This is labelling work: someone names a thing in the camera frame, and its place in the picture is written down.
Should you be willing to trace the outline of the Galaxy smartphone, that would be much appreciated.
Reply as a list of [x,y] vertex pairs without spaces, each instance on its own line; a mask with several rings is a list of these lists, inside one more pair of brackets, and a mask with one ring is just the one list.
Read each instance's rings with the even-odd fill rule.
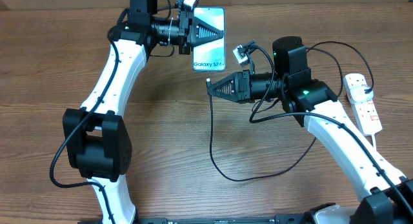
[[224,71],[225,10],[221,7],[194,9],[191,29],[192,66],[197,71]]

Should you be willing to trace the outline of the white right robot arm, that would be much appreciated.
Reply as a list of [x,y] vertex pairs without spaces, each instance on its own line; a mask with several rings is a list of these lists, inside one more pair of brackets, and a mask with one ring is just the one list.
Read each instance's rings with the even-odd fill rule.
[[248,69],[206,85],[210,97],[236,103],[280,101],[283,115],[294,117],[329,151],[359,200],[355,208],[325,203],[303,214],[278,214],[275,222],[411,223],[412,180],[368,142],[327,84],[312,78],[307,52],[300,37],[282,37],[267,55],[269,73]]

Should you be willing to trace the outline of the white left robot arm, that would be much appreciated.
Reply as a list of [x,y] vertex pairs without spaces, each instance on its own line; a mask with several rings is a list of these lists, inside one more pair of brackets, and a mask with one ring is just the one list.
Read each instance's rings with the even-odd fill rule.
[[126,183],[132,142],[123,120],[128,98],[156,46],[192,56],[200,72],[225,69],[225,11],[202,7],[199,0],[176,0],[168,10],[176,17],[158,16],[157,0],[130,0],[108,31],[110,51],[93,91],[78,109],[63,115],[67,152],[83,185],[90,185],[101,207],[103,223],[137,223],[136,206]]

